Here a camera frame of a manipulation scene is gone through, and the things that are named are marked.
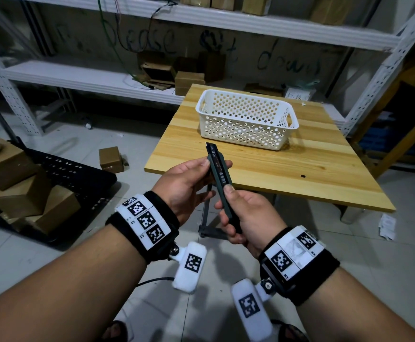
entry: perforated basket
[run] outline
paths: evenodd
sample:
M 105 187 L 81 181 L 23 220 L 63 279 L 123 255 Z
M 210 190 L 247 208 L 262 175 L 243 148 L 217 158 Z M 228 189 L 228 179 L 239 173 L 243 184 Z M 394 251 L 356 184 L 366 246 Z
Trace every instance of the perforated basket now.
M 289 103 L 265 96 L 209 89 L 201 95 L 196 111 L 201 137 L 256 148 L 280 150 L 299 127 Z

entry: white paper on floor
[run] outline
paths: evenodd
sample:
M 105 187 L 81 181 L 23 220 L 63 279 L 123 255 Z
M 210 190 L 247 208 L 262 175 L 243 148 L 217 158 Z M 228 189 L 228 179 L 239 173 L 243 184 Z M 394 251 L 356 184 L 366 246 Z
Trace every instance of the white paper on floor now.
M 379 235 L 387 240 L 394 240 L 396 237 L 395 233 L 396 218 L 382 214 L 382 218 L 379 222 Z

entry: person's right hand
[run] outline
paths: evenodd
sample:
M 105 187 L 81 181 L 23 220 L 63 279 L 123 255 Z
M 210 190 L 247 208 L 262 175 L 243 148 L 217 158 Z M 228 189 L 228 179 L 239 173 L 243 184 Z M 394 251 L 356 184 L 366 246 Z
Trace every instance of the person's right hand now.
M 243 234 L 237 234 L 234 227 L 228 224 L 224 210 L 220 212 L 222 230 L 227 233 L 231 243 L 243 244 L 255 258 L 258 258 L 268 243 L 287 228 L 287 225 L 262 195 L 246 190 L 235 190 L 232 185 L 226 185 L 223 192 L 239 217 Z M 218 201 L 214 207 L 222 209 L 222 201 Z

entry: person's right arm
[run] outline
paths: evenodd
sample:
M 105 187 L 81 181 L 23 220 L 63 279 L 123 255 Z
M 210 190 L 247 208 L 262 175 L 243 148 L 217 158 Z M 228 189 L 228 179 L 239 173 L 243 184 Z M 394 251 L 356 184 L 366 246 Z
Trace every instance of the person's right arm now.
M 255 258 L 287 225 L 271 203 L 260 194 L 234 190 L 225 196 L 239 217 L 243 234 L 228 224 L 222 210 L 222 229 L 234 244 L 243 244 Z M 222 202 L 216 203 L 217 209 Z M 415 329 L 377 299 L 342 268 L 335 272 L 301 306 L 296 307 L 302 324 L 314 342 L 413 341 Z

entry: green cable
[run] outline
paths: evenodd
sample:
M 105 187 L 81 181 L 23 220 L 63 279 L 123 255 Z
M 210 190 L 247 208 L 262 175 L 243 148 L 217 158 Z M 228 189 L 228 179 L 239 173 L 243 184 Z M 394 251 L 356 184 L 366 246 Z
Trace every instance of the green cable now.
M 98 9 L 100 10 L 100 17 L 101 17 L 101 24 L 102 24 L 102 26 L 103 26 L 103 31 L 104 31 L 104 34 L 106 35 L 106 38 L 108 39 L 108 43 L 109 43 L 109 45 L 111 46 L 111 48 L 113 48 L 113 50 L 114 50 L 114 53 L 116 54 L 116 56 L 117 56 L 117 59 L 119 60 L 119 62 L 120 62 L 120 64 L 122 65 L 122 67 L 125 69 L 125 71 L 128 73 L 128 74 L 130 74 L 132 77 L 133 77 L 133 79 L 134 80 L 136 80 L 137 82 L 139 82 L 142 86 L 145 86 L 145 87 L 147 87 L 147 88 L 150 88 L 148 85 L 146 85 L 144 82 L 142 82 L 141 80 L 139 80 L 134 74 L 132 74 L 126 67 L 125 67 L 125 64 L 124 64 L 124 62 L 122 61 L 122 59 L 120 58 L 120 56 L 119 56 L 119 53 L 117 52 L 117 50 L 116 50 L 116 48 L 115 48 L 115 46 L 114 46 L 114 44 L 113 44 L 113 41 L 111 40 L 111 37 L 109 37 L 109 35 L 108 35 L 108 30 L 106 29 L 106 26 L 104 25 L 105 24 L 105 22 L 106 22 L 106 19 L 104 18 L 104 16 L 103 16 L 103 10 L 101 9 L 101 2 L 100 2 L 100 0 L 97 0 L 98 1 Z

